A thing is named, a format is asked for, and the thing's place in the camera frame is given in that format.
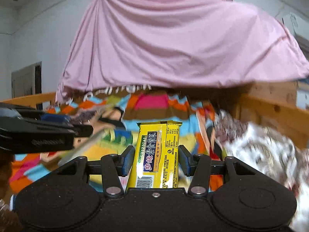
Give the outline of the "person's left hand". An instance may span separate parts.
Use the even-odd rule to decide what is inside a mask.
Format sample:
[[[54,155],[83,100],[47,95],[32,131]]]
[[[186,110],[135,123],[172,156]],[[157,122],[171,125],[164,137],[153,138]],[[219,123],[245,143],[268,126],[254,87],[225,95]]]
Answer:
[[[1,154],[1,231],[7,231],[14,224],[14,216],[4,201],[12,175],[12,154]]]

